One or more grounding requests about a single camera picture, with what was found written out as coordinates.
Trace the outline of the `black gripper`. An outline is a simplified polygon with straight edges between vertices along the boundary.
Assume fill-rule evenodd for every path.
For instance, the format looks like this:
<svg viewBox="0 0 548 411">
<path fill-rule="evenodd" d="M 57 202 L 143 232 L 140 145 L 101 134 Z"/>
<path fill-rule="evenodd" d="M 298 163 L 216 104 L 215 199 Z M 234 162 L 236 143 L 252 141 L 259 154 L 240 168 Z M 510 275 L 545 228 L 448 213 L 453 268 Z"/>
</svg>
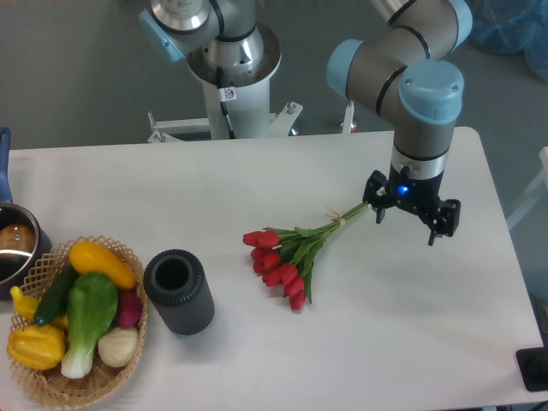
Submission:
<svg viewBox="0 0 548 411">
<path fill-rule="evenodd" d="M 401 175 L 393 167 L 388 177 L 375 170 L 366 181 L 362 201 L 375 211 L 377 224 L 382 223 L 385 210 L 392 207 L 427 218 L 428 245 L 432 246 L 436 238 L 452 237 L 460 222 L 461 201 L 439 198 L 443 175 L 441 172 L 426 180 L 409 177 L 402 182 Z"/>
</svg>

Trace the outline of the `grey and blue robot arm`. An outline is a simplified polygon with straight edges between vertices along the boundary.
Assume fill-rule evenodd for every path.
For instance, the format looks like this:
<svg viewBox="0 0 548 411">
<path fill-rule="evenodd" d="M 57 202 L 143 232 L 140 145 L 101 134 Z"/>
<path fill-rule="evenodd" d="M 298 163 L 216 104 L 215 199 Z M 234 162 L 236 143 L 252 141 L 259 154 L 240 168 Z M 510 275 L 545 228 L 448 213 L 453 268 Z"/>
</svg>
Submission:
<svg viewBox="0 0 548 411">
<path fill-rule="evenodd" d="M 382 220 L 391 207 L 417 216 L 431 238 L 452 236 L 461 204 L 439 188 L 462 109 L 464 80 L 446 61 L 470 34 L 463 1 L 377 1 L 389 32 L 368 45 L 348 39 L 331 53 L 329 86 L 394 126 L 390 172 L 374 172 L 363 195 Z M 200 80 L 215 140 L 268 137 L 270 79 L 281 61 L 273 31 L 253 1 L 153 1 L 139 22 L 172 62 Z"/>
</svg>

